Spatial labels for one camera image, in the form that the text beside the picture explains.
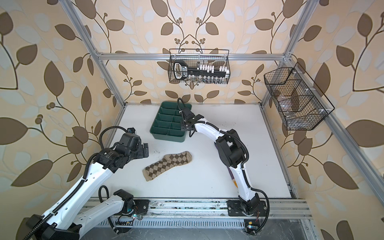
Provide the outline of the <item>green divided organizer tray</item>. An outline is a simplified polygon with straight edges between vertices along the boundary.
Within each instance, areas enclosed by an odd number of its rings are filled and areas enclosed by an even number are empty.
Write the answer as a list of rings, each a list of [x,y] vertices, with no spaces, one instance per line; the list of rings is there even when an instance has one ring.
[[[182,131],[182,116],[176,102],[164,101],[156,114],[150,133],[156,140],[182,143],[186,132]]]

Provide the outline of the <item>brown argyle sock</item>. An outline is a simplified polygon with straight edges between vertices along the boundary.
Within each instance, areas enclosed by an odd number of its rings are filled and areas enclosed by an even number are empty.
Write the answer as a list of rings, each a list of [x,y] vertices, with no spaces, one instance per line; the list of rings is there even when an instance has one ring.
[[[168,154],[164,157],[145,167],[143,169],[143,175],[147,182],[154,180],[156,177],[160,176],[162,173],[177,167],[189,164],[192,161],[192,155],[190,152],[185,151],[179,154]]]

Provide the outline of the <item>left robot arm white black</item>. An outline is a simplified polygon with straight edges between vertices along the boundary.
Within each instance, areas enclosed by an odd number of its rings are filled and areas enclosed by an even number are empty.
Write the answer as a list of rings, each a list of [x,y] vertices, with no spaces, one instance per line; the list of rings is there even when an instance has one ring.
[[[104,182],[117,170],[123,169],[132,160],[149,156],[148,144],[142,143],[134,128],[118,129],[124,131],[121,139],[111,148],[102,147],[91,155],[86,163],[83,176],[51,208],[42,215],[27,218],[25,226],[29,233],[25,240],[79,240],[92,228],[115,214],[135,218],[141,207],[134,196],[118,190],[105,201],[81,213],[82,207],[91,196],[105,189]]]

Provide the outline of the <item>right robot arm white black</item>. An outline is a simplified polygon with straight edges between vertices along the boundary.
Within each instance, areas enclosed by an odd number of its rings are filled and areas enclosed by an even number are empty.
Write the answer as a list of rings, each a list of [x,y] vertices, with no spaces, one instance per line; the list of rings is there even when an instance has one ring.
[[[182,117],[181,127],[183,131],[201,133],[213,140],[222,163],[228,167],[237,183],[239,194],[239,206],[235,209],[243,215],[252,217],[259,214],[259,207],[263,207],[266,213],[262,223],[245,226],[248,235],[257,235],[267,223],[270,214],[270,201],[267,194],[255,189],[249,183],[246,172],[246,162],[250,153],[246,145],[241,141],[235,130],[224,130],[207,121],[202,115],[195,115],[185,104],[182,98],[177,99],[177,108]]]

